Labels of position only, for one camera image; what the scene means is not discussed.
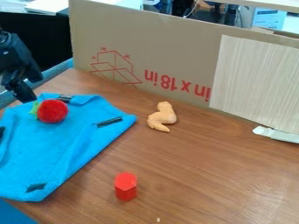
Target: cardboard backdrop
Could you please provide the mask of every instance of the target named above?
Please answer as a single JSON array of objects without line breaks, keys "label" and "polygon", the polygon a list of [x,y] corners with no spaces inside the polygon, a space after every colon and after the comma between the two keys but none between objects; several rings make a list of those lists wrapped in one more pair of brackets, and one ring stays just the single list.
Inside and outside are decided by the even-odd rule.
[{"label": "cardboard backdrop", "polygon": [[77,69],[206,107],[222,35],[299,48],[295,38],[89,0],[70,0],[70,23]]}]

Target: orange toy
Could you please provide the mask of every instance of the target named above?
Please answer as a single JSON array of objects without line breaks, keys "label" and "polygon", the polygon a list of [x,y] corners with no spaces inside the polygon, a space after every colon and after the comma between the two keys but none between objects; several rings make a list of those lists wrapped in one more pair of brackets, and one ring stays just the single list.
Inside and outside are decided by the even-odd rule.
[{"label": "orange toy", "polygon": [[170,132],[170,129],[163,125],[163,123],[175,123],[177,121],[177,116],[171,104],[167,101],[159,102],[157,109],[159,112],[149,115],[148,125],[155,130]]}]

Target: red block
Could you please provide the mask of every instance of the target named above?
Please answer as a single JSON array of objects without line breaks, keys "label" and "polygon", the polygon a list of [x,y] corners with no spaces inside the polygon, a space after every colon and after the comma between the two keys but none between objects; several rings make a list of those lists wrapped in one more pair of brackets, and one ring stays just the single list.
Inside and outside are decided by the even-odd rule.
[{"label": "red block", "polygon": [[136,197],[137,177],[129,172],[123,172],[115,177],[115,195],[119,200],[132,200]]}]

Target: red pom pom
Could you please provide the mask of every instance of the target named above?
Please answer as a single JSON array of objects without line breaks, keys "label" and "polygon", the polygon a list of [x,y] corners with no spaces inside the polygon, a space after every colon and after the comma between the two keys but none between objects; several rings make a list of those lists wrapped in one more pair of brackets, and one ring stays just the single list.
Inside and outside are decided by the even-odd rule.
[{"label": "red pom pom", "polygon": [[45,100],[38,107],[38,119],[44,123],[58,123],[66,118],[67,105],[60,100]]}]

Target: blue towel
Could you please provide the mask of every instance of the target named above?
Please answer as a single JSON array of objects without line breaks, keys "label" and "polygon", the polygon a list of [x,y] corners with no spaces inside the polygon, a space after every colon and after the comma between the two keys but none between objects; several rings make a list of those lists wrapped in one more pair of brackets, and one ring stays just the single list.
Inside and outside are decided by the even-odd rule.
[{"label": "blue towel", "polygon": [[[38,101],[58,98],[42,94]],[[63,122],[49,124],[29,114],[32,102],[7,108],[0,126],[0,197],[41,201],[136,121],[99,95],[75,95]],[[122,117],[97,128],[95,123]]]}]

